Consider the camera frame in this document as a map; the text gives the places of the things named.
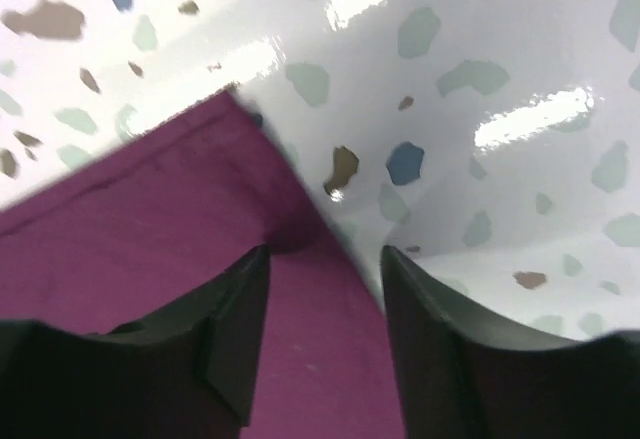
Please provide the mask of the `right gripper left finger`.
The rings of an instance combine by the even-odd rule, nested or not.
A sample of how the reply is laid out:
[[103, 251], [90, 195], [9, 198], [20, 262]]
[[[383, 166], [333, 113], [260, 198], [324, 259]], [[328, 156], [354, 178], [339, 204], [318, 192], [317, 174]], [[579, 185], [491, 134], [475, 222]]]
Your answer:
[[106, 334], [1, 324], [5, 438], [236, 438], [251, 418], [270, 285], [258, 246]]

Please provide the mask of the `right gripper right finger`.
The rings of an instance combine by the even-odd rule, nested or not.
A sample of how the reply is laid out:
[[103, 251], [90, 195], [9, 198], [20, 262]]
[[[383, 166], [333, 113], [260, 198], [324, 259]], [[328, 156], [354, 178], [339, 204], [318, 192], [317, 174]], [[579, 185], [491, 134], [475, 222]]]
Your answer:
[[410, 438], [635, 438], [639, 334], [588, 341], [501, 316], [398, 249], [381, 253], [393, 366]]

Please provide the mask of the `purple surgical wrap cloth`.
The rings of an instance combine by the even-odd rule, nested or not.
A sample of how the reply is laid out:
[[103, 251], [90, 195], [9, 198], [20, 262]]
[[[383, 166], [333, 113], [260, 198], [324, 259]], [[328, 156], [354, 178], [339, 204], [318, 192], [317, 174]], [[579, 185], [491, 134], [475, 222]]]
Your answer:
[[223, 93], [1, 215], [1, 314], [134, 320], [254, 246], [271, 285], [247, 438], [399, 438], [385, 320], [286, 160]]

